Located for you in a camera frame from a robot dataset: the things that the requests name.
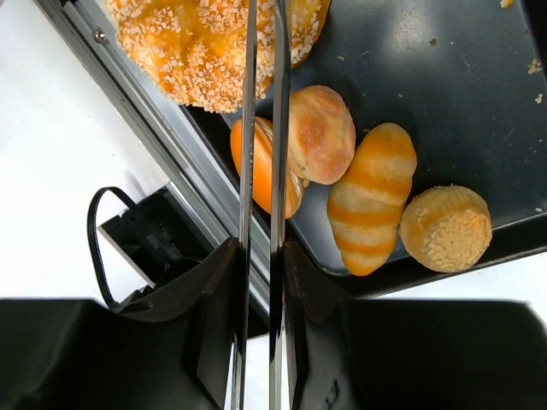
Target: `metal frame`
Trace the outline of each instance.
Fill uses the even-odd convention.
[[[241,179],[239,181],[239,251],[244,261],[242,325],[235,332],[233,360],[232,409],[244,409],[245,367],[247,362],[247,326],[249,320],[250,222],[253,209],[253,158],[256,110],[256,0],[249,1],[247,45],[243,89],[243,131],[241,142]]]
[[[171,179],[171,191],[207,240],[218,246],[227,237],[237,237],[238,191],[185,111],[118,47],[115,28],[102,9],[93,1],[34,2]],[[250,234],[250,294],[269,314],[269,237],[255,218]]]
[[[269,409],[281,409],[283,356],[283,243],[285,242],[286,168],[291,91],[291,29],[289,0],[275,0],[273,84],[272,219],[270,226],[270,355]]]

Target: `round bread roll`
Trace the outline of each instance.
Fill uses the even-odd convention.
[[[272,121],[260,117],[255,119],[255,145],[253,157],[253,199],[258,206],[269,214],[272,213]],[[230,147],[232,149],[233,162],[241,176],[241,141],[243,127],[241,119],[238,119],[232,128]],[[286,198],[285,217],[288,219],[294,215],[304,195],[304,188],[308,181],[297,177],[289,167],[286,170]]]
[[[233,112],[243,102],[248,0],[104,0],[121,48],[176,103]],[[274,76],[274,0],[257,0],[256,96]],[[330,0],[291,0],[291,63],[310,52]]]
[[[342,178],[356,150],[356,128],[342,97],[324,85],[291,95],[288,164],[302,179],[330,185]]]
[[[492,238],[484,199],[463,186],[439,186],[418,195],[401,219],[405,249],[435,272],[461,272],[485,253]]]

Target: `dark baking tray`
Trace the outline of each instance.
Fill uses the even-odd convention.
[[[546,27],[544,0],[515,0],[508,9],[498,0],[332,0],[318,42],[291,73],[291,90],[323,84],[340,93],[357,143],[383,122],[407,130],[418,154],[411,196],[450,184],[480,193],[495,227],[476,266],[484,267],[547,248],[547,83],[544,72],[528,73],[545,55]],[[228,135],[240,113],[183,109],[237,185]],[[271,118],[272,90],[257,113]],[[306,190],[287,235],[352,295],[447,276],[418,265],[401,244],[373,275],[348,275],[326,216],[328,191]],[[269,231],[268,215],[255,213]]]

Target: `metal rail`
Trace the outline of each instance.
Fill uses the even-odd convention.
[[[275,66],[273,83],[272,219],[270,231],[270,368],[269,408],[281,409],[281,359],[283,354],[283,242],[289,95],[291,90],[291,39],[287,27],[288,0],[275,2]]]
[[[247,20],[247,49],[243,93],[243,135],[241,143],[241,179],[239,181],[239,251],[244,264],[244,289],[240,326],[236,327],[232,410],[243,410],[245,391],[245,365],[247,354],[247,325],[249,320],[249,274],[250,274],[250,221],[253,207],[253,157],[255,141],[256,110],[256,0],[249,1]]]

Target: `orange bread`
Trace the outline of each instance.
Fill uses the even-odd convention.
[[[249,0],[104,0],[120,47],[178,104],[233,112],[243,102]],[[330,0],[291,0],[291,63],[311,51]],[[274,76],[274,0],[258,0],[256,96]]]
[[[435,272],[472,267],[492,238],[486,202],[463,186],[439,186],[418,195],[401,219],[405,249]]]
[[[400,126],[375,127],[332,187],[327,213],[334,240],[350,273],[381,267],[397,243],[397,227],[412,187],[416,153]]]
[[[253,166],[253,199],[269,214],[272,213],[272,121],[256,117],[255,120],[255,145],[254,145],[254,166]],[[241,176],[241,141],[242,121],[237,120],[232,128],[230,146],[232,149],[233,162]],[[289,167],[286,171],[286,199],[285,217],[294,215],[304,195],[304,186],[307,181],[297,177]]]

